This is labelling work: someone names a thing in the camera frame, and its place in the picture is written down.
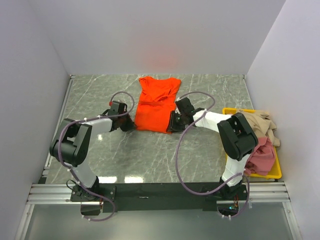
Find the orange t shirt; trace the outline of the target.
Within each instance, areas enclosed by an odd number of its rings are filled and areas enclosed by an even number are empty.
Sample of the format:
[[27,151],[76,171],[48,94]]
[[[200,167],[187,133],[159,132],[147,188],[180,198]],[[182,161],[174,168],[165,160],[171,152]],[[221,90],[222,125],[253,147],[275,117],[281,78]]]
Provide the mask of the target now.
[[170,77],[155,79],[141,77],[141,94],[135,113],[135,125],[138,131],[151,131],[168,134],[171,112],[176,109],[175,100],[181,80]]

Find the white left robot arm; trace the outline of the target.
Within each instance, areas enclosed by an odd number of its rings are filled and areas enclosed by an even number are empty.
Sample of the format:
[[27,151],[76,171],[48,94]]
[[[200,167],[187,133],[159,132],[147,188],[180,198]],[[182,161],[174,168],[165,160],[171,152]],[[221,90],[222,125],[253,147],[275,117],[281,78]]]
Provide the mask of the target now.
[[101,115],[90,119],[63,119],[49,147],[49,154],[71,172],[88,201],[94,201],[100,195],[99,178],[86,160],[90,141],[102,133],[117,129],[128,132],[136,128],[127,104],[111,101],[109,105]]

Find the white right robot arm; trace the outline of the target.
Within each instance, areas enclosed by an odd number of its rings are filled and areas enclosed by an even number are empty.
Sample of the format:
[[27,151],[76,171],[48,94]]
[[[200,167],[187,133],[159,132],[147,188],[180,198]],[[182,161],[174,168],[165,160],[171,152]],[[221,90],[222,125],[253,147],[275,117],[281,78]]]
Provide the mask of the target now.
[[[189,98],[184,97],[175,102],[176,111],[170,115],[169,129],[181,132],[175,149],[175,171],[182,187],[197,196],[207,196],[219,192],[221,197],[230,200],[242,190],[246,163],[255,147],[258,137],[242,113],[220,114],[206,108],[195,108]],[[220,185],[207,192],[191,190],[179,173],[178,154],[183,137],[191,127],[205,128],[219,133],[227,160]]]

